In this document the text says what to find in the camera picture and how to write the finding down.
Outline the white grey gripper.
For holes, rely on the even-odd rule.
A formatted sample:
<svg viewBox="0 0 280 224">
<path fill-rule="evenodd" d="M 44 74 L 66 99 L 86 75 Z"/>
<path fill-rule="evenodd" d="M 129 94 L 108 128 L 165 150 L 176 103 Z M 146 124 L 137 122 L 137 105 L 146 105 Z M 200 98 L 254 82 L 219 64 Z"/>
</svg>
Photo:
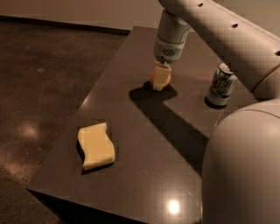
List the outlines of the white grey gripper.
<svg viewBox="0 0 280 224">
<path fill-rule="evenodd" d="M 182 18 L 162 10 L 157 37 L 154 45 L 154 56 L 159 62 L 177 61 L 186 44 L 191 26 Z M 156 66 L 152 78 L 154 90 L 161 91 L 171 80 L 171 69 L 168 66 Z"/>
</svg>

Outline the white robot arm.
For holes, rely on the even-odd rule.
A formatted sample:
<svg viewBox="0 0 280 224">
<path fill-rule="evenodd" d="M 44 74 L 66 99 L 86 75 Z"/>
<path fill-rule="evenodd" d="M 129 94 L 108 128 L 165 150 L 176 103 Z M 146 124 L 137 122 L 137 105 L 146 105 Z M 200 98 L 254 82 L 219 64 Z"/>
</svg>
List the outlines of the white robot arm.
<svg viewBox="0 0 280 224">
<path fill-rule="evenodd" d="M 157 60 L 193 28 L 244 87 L 206 146 L 201 224 L 280 224 L 280 38 L 213 0 L 158 1 Z"/>
</svg>

